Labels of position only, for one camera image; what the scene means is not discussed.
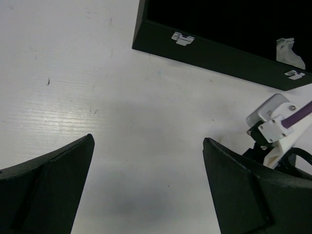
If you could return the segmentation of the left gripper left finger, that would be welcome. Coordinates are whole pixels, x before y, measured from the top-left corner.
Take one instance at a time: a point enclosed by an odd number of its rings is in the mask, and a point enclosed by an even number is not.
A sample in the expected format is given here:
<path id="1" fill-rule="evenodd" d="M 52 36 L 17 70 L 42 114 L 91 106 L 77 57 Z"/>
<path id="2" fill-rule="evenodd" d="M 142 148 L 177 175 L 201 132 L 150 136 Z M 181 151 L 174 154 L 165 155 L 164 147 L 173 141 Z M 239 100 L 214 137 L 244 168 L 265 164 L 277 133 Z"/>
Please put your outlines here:
<path id="1" fill-rule="evenodd" d="M 69 234 L 90 168 L 91 134 L 0 171 L 2 234 Z"/>

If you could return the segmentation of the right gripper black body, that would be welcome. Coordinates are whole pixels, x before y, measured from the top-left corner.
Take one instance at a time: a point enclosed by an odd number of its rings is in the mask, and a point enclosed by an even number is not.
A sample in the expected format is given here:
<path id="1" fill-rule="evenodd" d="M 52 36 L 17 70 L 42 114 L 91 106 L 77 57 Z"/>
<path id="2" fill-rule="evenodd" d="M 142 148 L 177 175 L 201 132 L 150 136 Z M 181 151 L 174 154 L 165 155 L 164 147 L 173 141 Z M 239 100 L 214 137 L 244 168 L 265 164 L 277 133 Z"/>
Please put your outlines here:
<path id="1" fill-rule="evenodd" d="M 312 163 L 312 155 L 310 153 L 294 147 L 295 143 L 305 132 L 302 125 L 295 127 L 288 136 L 272 142 L 267 141 L 260 132 L 259 127 L 263 123 L 259 121 L 247 131 L 247 134 L 253 138 L 255 143 L 253 148 L 248 149 L 243 156 L 278 172 L 311 180 L 311 174 L 295 166 L 297 156 L 309 164 Z"/>

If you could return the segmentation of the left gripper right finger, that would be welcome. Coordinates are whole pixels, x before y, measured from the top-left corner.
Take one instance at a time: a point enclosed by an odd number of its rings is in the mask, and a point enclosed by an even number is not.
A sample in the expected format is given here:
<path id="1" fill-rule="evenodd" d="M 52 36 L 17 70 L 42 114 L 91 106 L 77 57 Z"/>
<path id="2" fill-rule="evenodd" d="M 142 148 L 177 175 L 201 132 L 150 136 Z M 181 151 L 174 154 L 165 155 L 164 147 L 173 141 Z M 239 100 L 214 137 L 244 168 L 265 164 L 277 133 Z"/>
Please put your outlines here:
<path id="1" fill-rule="evenodd" d="M 221 233 L 311 233 L 310 174 L 272 170 L 211 138 L 203 159 Z"/>

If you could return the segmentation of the grey sock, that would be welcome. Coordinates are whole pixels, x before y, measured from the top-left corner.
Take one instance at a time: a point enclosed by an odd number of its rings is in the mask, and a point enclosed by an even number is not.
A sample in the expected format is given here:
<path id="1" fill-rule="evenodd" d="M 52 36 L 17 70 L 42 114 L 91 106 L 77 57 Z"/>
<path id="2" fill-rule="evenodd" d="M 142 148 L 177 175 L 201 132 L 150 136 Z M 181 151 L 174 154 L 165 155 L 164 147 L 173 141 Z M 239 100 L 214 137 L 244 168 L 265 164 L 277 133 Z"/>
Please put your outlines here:
<path id="1" fill-rule="evenodd" d="M 294 38 L 276 40 L 276 61 L 305 70 L 303 59 L 293 51 Z"/>

